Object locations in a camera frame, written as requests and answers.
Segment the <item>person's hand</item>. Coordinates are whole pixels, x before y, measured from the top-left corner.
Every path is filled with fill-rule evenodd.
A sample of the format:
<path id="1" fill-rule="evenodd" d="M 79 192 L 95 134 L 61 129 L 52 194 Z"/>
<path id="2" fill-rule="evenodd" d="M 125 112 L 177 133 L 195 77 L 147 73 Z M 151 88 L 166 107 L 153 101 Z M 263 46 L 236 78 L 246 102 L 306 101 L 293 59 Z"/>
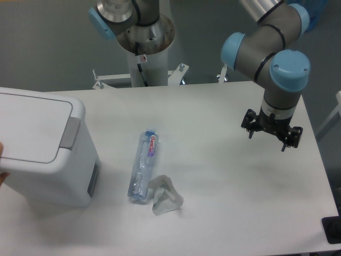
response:
<path id="1" fill-rule="evenodd" d="M 4 146 L 3 144 L 0 142 L 0 155 L 2 156 L 3 153 L 3 149 Z M 0 172 L 0 186 L 2 186 L 2 184 L 4 183 L 4 181 L 7 179 L 8 176 L 10 176 L 11 174 L 5 171 L 1 171 Z"/>

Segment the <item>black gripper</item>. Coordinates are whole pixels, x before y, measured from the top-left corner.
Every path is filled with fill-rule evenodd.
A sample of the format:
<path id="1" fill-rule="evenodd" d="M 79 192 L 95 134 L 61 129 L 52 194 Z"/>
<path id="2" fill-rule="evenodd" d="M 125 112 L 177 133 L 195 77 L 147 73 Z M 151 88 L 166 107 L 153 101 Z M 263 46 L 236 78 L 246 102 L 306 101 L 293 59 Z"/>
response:
<path id="1" fill-rule="evenodd" d="M 286 148 L 297 148 L 301 140 L 303 128 L 300 126 L 290 127 L 292 117 L 286 119 L 276 119 L 266 115 L 261 109 L 259 115 L 252 109 L 248 109 L 241 123 L 241 127 L 249 133 L 249 138 L 255 132 L 263 131 L 281 139 L 283 146 L 281 151 Z"/>

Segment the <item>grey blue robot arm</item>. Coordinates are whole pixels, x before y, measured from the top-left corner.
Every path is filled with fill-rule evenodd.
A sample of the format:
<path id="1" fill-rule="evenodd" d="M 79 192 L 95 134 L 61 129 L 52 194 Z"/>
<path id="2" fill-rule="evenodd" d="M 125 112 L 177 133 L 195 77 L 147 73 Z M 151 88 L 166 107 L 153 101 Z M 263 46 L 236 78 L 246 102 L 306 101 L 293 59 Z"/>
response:
<path id="1" fill-rule="evenodd" d="M 303 128 L 290 126 L 311 64 L 300 51 L 288 49 L 307 30 L 306 8 L 284 1 L 241 1 L 258 28 L 249 36 L 233 33 L 224 42 L 222 61 L 264 89 L 259 113 L 248 109 L 241 123 L 249 136 L 263 131 L 278 138 L 283 149 L 297 148 Z"/>

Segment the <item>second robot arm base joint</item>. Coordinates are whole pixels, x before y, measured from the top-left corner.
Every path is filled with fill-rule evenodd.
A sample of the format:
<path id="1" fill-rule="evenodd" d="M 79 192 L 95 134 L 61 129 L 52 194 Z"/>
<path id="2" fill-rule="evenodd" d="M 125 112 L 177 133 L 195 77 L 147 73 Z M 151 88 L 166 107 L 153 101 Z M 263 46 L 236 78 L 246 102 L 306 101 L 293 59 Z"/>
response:
<path id="1" fill-rule="evenodd" d="M 111 40 L 132 26 L 150 27 L 160 17 L 159 1 L 97 1 L 88 11 L 96 31 Z"/>

